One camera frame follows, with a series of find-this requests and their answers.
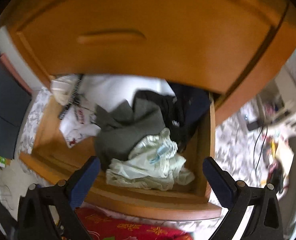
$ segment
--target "white cloth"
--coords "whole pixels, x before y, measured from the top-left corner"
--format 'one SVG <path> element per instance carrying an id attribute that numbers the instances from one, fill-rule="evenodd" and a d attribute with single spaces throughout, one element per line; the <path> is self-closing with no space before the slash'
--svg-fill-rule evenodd
<path id="1" fill-rule="evenodd" d="M 74 85 L 77 82 L 77 75 L 66 75 L 58 77 L 50 84 L 50 90 L 54 95 L 55 100 L 65 106 L 69 102 L 69 98 L 73 92 Z"/>
<path id="2" fill-rule="evenodd" d="M 76 81 L 76 75 L 62 76 L 53 81 L 51 90 L 56 101 L 62 105 L 68 103 Z M 85 138 L 99 133 L 100 128 L 94 124 L 96 105 L 100 105 L 108 112 L 114 110 L 124 100 L 132 106 L 137 90 L 151 90 L 161 95 L 175 96 L 166 80 L 159 78 L 108 74 L 85 75 L 78 90 L 78 93 L 83 95 L 80 105 L 84 108 L 71 107 L 59 127 L 68 147 L 71 148 Z M 76 111 L 84 115 L 85 123 L 78 119 Z"/>
<path id="3" fill-rule="evenodd" d="M 130 152 L 128 161 L 113 159 L 106 170 L 107 184 L 120 187 L 169 190 L 174 183 L 186 185 L 195 176 L 184 168 L 186 159 L 176 154 L 168 128 L 159 135 L 148 135 Z"/>
<path id="4" fill-rule="evenodd" d="M 82 140 L 96 136 L 100 127 L 95 122 L 96 116 L 93 111 L 72 105 L 59 126 L 67 146 L 72 148 Z"/>
<path id="5" fill-rule="evenodd" d="M 161 95 L 175 96 L 164 79 L 108 74 L 84 76 L 79 93 L 82 93 L 89 102 L 111 112 L 124 100 L 132 106 L 137 90 L 151 90 Z"/>

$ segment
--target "drawer front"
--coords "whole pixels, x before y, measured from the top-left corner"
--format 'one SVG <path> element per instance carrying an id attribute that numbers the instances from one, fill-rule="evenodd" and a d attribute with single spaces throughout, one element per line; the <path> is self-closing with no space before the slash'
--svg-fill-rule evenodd
<path id="1" fill-rule="evenodd" d="M 17 35 L 46 75 L 137 74 L 225 93 L 270 26 L 239 0 L 57 0 Z"/>

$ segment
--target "screw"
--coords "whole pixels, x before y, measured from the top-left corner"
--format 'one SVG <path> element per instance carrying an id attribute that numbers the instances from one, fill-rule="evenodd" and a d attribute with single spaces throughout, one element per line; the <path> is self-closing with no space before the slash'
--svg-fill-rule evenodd
<path id="1" fill-rule="evenodd" d="M 244 187 L 246 185 L 246 183 L 243 180 L 238 180 L 237 184 L 239 187 Z"/>
<path id="2" fill-rule="evenodd" d="M 29 190 L 34 190 L 36 188 L 36 184 L 30 184 L 28 189 Z"/>
<path id="3" fill-rule="evenodd" d="M 57 182 L 57 185 L 58 185 L 59 187 L 63 187 L 63 186 L 66 185 L 66 181 L 65 181 L 64 179 L 62 179 L 62 180 L 60 180 L 60 181 Z"/>
<path id="4" fill-rule="evenodd" d="M 267 187 L 268 187 L 269 190 L 273 190 L 273 189 L 274 189 L 274 186 L 273 186 L 271 183 L 269 183 L 269 184 L 267 185 Z"/>

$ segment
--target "white wall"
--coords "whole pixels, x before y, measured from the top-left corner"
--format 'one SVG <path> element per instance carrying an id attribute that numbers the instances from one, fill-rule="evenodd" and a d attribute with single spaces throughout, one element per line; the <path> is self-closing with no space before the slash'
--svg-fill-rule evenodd
<path id="1" fill-rule="evenodd" d="M 0 54 L 6 54 L 9 61 L 22 79 L 32 90 L 40 90 L 43 84 L 31 71 L 27 63 L 19 54 L 5 26 L 0 28 Z"/>

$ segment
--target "blue gripper pad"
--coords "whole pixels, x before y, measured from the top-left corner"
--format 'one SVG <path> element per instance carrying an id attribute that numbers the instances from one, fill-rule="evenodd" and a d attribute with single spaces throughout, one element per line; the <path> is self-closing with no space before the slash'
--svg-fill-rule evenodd
<path id="1" fill-rule="evenodd" d="M 83 203 L 99 172 L 99 158 L 91 156 L 80 170 L 71 175 L 67 181 L 66 192 L 73 210 Z"/>
<path id="2" fill-rule="evenodd" d="M 221 206 L 232 208 L 235 203 L 237 188 L 235 180 L 227 171 L 223 171 L 212 157 L 203 160 L 203 174 L 207 178 Z"/>

